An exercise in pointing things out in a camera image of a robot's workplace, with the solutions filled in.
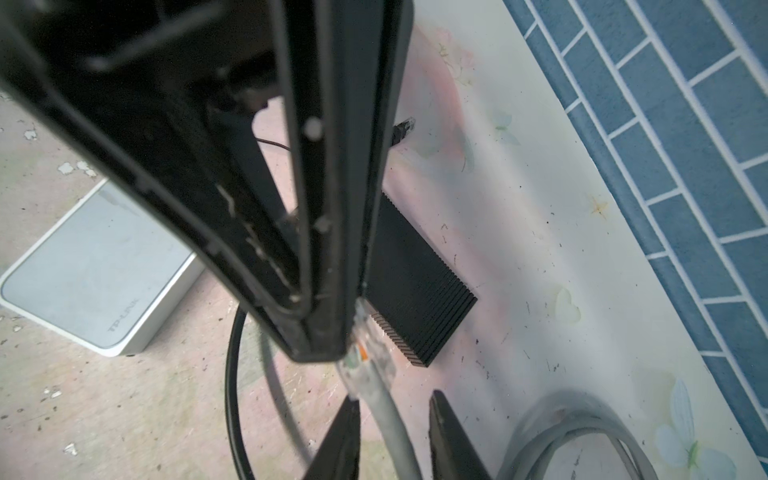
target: blue tile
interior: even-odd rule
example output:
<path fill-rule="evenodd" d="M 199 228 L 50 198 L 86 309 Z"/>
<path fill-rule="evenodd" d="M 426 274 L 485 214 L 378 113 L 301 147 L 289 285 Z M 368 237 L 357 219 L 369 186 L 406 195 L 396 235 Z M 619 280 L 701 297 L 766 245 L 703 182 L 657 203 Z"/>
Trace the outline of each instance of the blue tile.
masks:
<path fill-rule="evenodd" d="M 746 303 L 707 305 L 726 345 L 757 394 L 760 405 L 768 405 L 768 338 Z"/>
<path fill-rule="evenodd" d="M 650 211 L 702 298 L 739 294 L 682 195 L 653 204 Z"/>
<path fill-rule="evenodd" d="M 768 152 L 768 97 L 740 58 L 694 91 L 738 161 Z"/>
<path fill-rule="evenodd" d="M 611 152 L 608 151 L 602 137 L 595 128 L 592 120 L 589 118 L 584 105 L 578 105 L 568 114 L 571 123 L 574 125 L 581 141 L 587 148 L 587 152 L 597 166 L 600 175 L 603 177 L 608 190 L 614 196 L 616 203 L 621 209 L 624 218 L 627 219 L 629 227 L 634 233 L 637 242 L 646 254 L 661 252 L 664 247 L 661 246 L 659 238 L 656 236 L 653 227 L 648 223 L 648 219 L 640 208 L 640 204 L 629 189 L 629 185 L 624 180 Z"/>
<path fill-rule="evenodd" d="M 565 61 L 606 133 L 610 134 L 634 118 L 589 35 L 576 42 L 565 55 Z"/>
<path fill-rule="evenodd" d="M 680 275 L 677 274 L 672 260 L 668 257 L 653 259 L 650 261 L 650 266 L 653 267 L 656 276 L 659 277 L 661 286 L 664 287 L 667 296 L 670 297 L 677 315 L 683 321 L 683 325 L 688 330 L 688 335 L 694 341 L 696 348 L 719 352 L 720 346 L 717 345 L 717 340 L 704 321 L 704 317 L 701 315 L 699 307 L 696 306 L 694 298 L 688 292 L 688 288 L 685 287 Z"/>
<path fill-rule="evenodd" d="M 638 0 L 687 80 L 733 50 L 701 0 Z"/>
<path fill-rule="evenodd" d="M 726 243 L 723 247 L 757 305 L 764 314 L 768 313 L 768 236 Z"/>
<path fill-rule="evenodd" d="M 723 393 L 726 402 L 733 411 L 733 416 L 741 425 L 746 439 L 752 445 L 752 449 L 758 456 L 768 455 L 768 432 L 760 419 L 762 413 L 758 413 L 746 396 L 739 379 L 728 365 L 728 360 L 718 356 L 705 356 L 704 362 L 715 378 L 717 386 Z"/>
<path fill-rule="evenodd" d="M 531 36 L 528 37 L 528 47 L 531 48 L 538 66 L 544 72 L 544 76 L 549 81 L 554 94 L 558 96 L 563 108 L 575 102 L 578 98 L 576 90 L 574 90 L 571 82 L 568 81 L 568 77 L 565 76 L 565 72 L 560 67 L 560 62 L 554 56 L 552 49 L 549 48 L 547 39 L 544 38 L 544 34 L 541 33 L 541 29 L 538 26 L 531 33 Z"/>
<path fill-rule="evenodd" d="M 645 32 L 625 2 L 578 0 L 578 3 L 614 63 L 645 39 Z"/>
<path fill-rule="evenodd" d="M 651 45 L 621 68 L 640 108 L 718 237 L 763 221 Z"/>
<path fill-rule="evenodd" d="M 568 0 L 532 0 L 532 3 L 554 43 L 562 51 L 582 28 L 574 9 Z"/>
<path fill-rule="evenodd" d="M 768 15 L 765 2 L 755 0 L 720 0 L 741 36 L 768 68 Z"/>
<path fill-rule="evenodd" d="M 640 124 L 615 137 L 613 143 L 645 200 L 677 186 Z"/>
<path fill-rule="evenodd" d="M 768 161 L 747 168 L 744 173 L 752 182 L 757 193 L 763 198 L 763 202 L 768 204 Z"/>
<path fill-rule="evenodd" d="M 533 14 L 528 10 L 525 0 L 504 0 L 504 5 L 507 6 L 509 14 L 512 15 L 512 19 L 515 20 L 515 24 L 520 29 L 520 33 L 525 35 L 525 32 L 534 22 Z"/>

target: blue brick-pattern tile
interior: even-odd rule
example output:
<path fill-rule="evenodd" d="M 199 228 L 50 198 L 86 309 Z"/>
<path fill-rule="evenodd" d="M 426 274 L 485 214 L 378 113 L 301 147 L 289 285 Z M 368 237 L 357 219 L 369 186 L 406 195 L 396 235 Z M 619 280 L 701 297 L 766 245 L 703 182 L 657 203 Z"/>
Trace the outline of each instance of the blue brick-pattern tile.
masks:
<path fill-rule="evenodd" d="M 694 90 L 738 161 L 768 152 L 768 97 L 743 61 L 730 62 Z"/>
<path fill-rule="evenodd" d="M 685 287 L 683 279 L 680 278 L 680 274 L 675 270 L 672 260 L 669 257 L 657 258 L 651 260 L 650 265 L 659 277 L 661 286 L 664 287 L 670 300 L 672 300 L 672 305 L 677 311 L 677 315 L 680 315 L 680 319 L 683 321 L 696 347 L 699 350 L 719 352 L 720 346 L 717 345 L 717 340 L 712 335 L 710 327 L 707 326 L 707 322 L 690 295 L 688 288 Z"/>
<path fill-rule="evenodd" d="M 677 186 L 640 124 L 616 136 L 614 147 L 645 200 Z"/>
<path fill-rule="evenodd" d="M 565 76 L 557 57 L 554 56 L 554 53 L 549 48 L 547 39 L 544 38 L 540 28 L 536 28 L 531 33 L 531 36 L 528 37 L 528 47 L 531 48 L 533 56 L 536 57 L 536 61 L 544 72 L 547 81 L 552 86 L 552 90 L 558 96 L 563 108 L 576 101 L 578 98 L 576 90 L 571 85 L 571 82 L 568 81 L 568 77 Z"/>
<path fill-rule="evenodd" d="M 615 0 L 578 0 L 578 3 L 614 62 L 645 39 L 645 32 L 626 3 Z"/>
<path fill-rule="evenodd" d="M 610 134 L 634 118 L 632 109 L 587 35 L 576 42 L 565 55 L 565 61 L 606 133 Z"/>
<path fill-rule="evenodd" d="M 757 193 L 768 204 L 768 161 L 745 170 Z"/>
<path fill-rule="evenodd" d="M 598 130 L 594 127 L 594 123 L 589 118 L 589 114 L 584 109 L 584 105 L 578 105 L 568 116 L 576 128 L 579 137 L 589 139 L 589 141 L 584 142 L 584 146 L 587 148 L 587 152 L 592 157 L 594 164 L 598 167 L 598 171 L 600 171 L 600 175 L 605 180 L 606 185 L 608 185 L 608 190 L 611 191 L 614 199 L 616 199 L 621 213 L 627 218 L 634 219 L 633 222 L 630 222 L 630 228 L 643 251 L 648 254 L 664 250 L 653 227 L 643 214 L 640 204 L 632 195 L 627 181 L 622 177 L 621 171 L 611 156 L 611 152 L 608 151 Z"/>
<path fill-rule="evenodd" d="M 654 48 L 640 51 L 621 74 L 715 233 L 764 227 Z"/>
<path fill-rule="evenodd" d="M 768 15 L 765 2 L 720 0 L 720 4 L 763 67 L 768 67 Z"/>
<path fill-rule="evenodd" d="M 701 0 L 638 3 L 688 80 L 733 50 Z"/>
<path fill-rule="evenodd" d="M 503 1 L 768 458 L 765 0 Z"/>
<path fill-rule="evenodd" d="M 515 24 L 520 29 L 520 33 L 524 35 L 534 22 L 533 14 L 528 10 L 525 0 L 504 0 L 504 5 L 507 6 L 509 14 L 512 15 Z"/>
<path fill-rule="evenodd" d="M 568 0 L 532 0 L 532 3 L 558 50 L 562 51 L 582 29 L 573 8 Z"/>
<path fill-rule="evenodd" d="M 755 410 L 747 397 L 739 379 L 722 357 L 704 357 L 712 376 L 720 387 L 720 391 L 728 400 L 733 416 L 741 425 L 746 439 L 750 441 L 752 449 L 761 457 L 768 456 L 768 431 L 760 420 L 762 413 Z"/>
<path fill-rule="evenodd" d="M 736 357 L 747 382 L 763 405 L 768 405 L 768 338 L 744 302 L 707 305 L 712 320 Z"/>
<path fill-rule="evenodd" d="M 725 251 L 760 309 L 768 312 L 768 235 L 728 243 Z"/>
<path fill-rule="evenodd" d="M 682 195 L 651 205 L 650 211 L 702 297 L 739 294 Z"/>

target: black finned heatsink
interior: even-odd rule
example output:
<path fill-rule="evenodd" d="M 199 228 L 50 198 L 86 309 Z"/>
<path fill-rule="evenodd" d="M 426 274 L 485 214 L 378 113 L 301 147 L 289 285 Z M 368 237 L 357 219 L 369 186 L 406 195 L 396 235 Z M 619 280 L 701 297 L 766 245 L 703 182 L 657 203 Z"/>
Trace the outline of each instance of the black finned heatsink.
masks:
<path fill-rule="evenodd" d="M 415 366 L 429 366 L 477 297 L 382 195 L 367 299 L 374 319 Z"/>

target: white router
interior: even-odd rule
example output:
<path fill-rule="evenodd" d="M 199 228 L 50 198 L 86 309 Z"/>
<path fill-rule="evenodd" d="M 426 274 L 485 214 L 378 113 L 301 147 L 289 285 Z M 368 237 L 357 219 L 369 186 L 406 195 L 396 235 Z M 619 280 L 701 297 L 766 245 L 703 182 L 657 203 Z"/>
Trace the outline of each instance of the white router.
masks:
<path fill-rule="evenodd" d="M 0 276 L 0 303 L 105 356 L 138 353 L 204 265 L 108 180 Z"/>

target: thin black wire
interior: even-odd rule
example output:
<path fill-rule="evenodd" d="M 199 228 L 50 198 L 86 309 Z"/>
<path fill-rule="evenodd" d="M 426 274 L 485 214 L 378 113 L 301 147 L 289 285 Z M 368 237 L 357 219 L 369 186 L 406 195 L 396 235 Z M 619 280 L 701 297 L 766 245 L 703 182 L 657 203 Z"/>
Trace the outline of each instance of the thin black wire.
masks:
<path fill-rule="evenodd" d="M 224 367 L 224 412 L 227 417 L 227 433 L 229 433 L 230 437 L 230 450 L 232 451 L 232 459 L 235 463 L 237 477 L 240 480 L 256 480 L 245 450 L 243 432 L 240 427 L 240 413 L 237 407 L 237 366 L 240 362 L 240 341 L 243 338 L 245 319 L 246 312 L 242 306 L 238 305 L 235 312 L 235 320 L 232 323 L 230 345 L 227 349 L 227 363 Z M 280 421 L 283 423 L 285 430 L 288 431 L 288 436 L 296 452 L 301 457 L 304 465 L 309 465 L 312 461 L 312 454 L 307 448 L 306 442 L 304 442 L 299 426 L 296 424 L 293 413 L 286 401 L 285 392 L 280 385 L 280 377 L 277 375 L 277 369 L 275 368 L 275 362 L 272 360 L 270 340 L 264 332 L 261 332 L 260 344 L 261 363 L 275 409 L 280 414 Z"/>
<path fill-rule="evenodd" d="M 267 144 L 267 145 L 274 145 L 275 147 L 280 147 L 280 148 L 282 148 L 282 149 L 284 149 L 284 150 L 288 150 L 288 151 L 290 151 L 290 148 L 286 147 L 286 146 L 285 146 L 285 145 L 283 145 L 283 144 L 279 144 L 279 143 L 277 143 L 277 142 L 275 142 L 275 141 L 271 141 L 271 140 L 264 140 L 263 138 L 258 138 L 258 137 L 256 137 L 256 141 L 258 141 L 258 142 L 261 142 L 261 143 L 263 143 L 263 144 Z"/>
<path fill-rule="evenodd" d="M 237 410 L 237 363 L 240 361 L 240 339 L 243 336 L 246 313 L 238 305 L 235 320 L 232 323 L 230 345 L 227 349 L 227 363 L 224 367 L 224 414 L 227 417 L 227 433 L 230 437 L 230 450 L 235 462 L 235 470 L 240 480 L 256 480 L 248 462 L 248 454 L 240 430 L 240 413 Z"/>
<path fill-rule="evenodd" d="M 264 370 L 264 376 L 266 377 L 266 384 L 270 388 L 270 396 L 275 403 L 275 409 L 280 416 L 280 421 L 283 423 L 283 428 L 288 432 L 293 447 L 296 449 L 296 453 L 299 454 L 304 466 L 309 466 L 312 462 L 312 454 L 307 447 L 299 426 L 296 424 L 296 420 L 293 417 L 293 412 L 288 406 L 285 392 L 280 385 L 280 377 L 277 375 L 277 369 L 275 368 L 275 362 L 272 360 L 272 349 L 270 348 L 270 338 L 262 330 L 261 331 L 261 366 Z"/>

